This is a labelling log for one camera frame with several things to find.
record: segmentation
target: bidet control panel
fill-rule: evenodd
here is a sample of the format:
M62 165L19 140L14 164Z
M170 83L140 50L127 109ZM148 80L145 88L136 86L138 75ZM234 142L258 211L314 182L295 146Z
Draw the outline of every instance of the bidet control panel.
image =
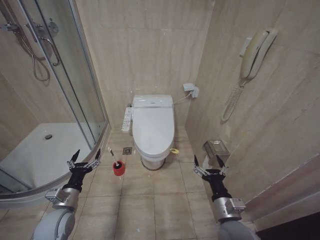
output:
M133 107L127 107L125 109L124 113L124 119L123 119L123 124L122 124L122 132L128 133L130 131L130 124L131 124L131 118L132 118L132 113L134 111Z

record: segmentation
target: toilet brush holder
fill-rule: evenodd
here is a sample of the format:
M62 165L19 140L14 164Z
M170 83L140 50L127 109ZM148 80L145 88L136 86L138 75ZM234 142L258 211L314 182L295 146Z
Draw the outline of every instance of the toilet brush holder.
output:
M116 161L112 165L114 175L116 176L122 176L125 173L126 165L122 161Z

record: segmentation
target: toilet seat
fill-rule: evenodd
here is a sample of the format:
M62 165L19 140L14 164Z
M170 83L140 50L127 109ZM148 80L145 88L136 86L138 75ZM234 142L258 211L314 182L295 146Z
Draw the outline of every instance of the toilet seat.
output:
M172 106L134 108L132 135L143 157L157 161L169 154L175 134Z

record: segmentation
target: tiled floor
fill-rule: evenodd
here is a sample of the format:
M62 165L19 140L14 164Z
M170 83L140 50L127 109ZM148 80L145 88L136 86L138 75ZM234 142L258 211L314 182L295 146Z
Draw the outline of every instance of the tiled floor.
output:
M193 152L184 128L157 171L145 169L129 134L113 130L109 138L124 176L113 174L112 158L105 152L101 165L84 180L76 212L73 240L216 240L214 221L200 177L193 173ZM122 155L132 147L132 155ZM52 210L41 206L0 211L0 239L30 240L38 222Z

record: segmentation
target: toilet base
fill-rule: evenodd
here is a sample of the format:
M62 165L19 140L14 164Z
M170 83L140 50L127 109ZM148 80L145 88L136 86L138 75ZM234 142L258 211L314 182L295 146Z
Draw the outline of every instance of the toilet base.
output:
M163 167L163 165L166 162L166 159L163 159L161 161L149 161L141 157L141 162L146 169L150 171L156 171Z

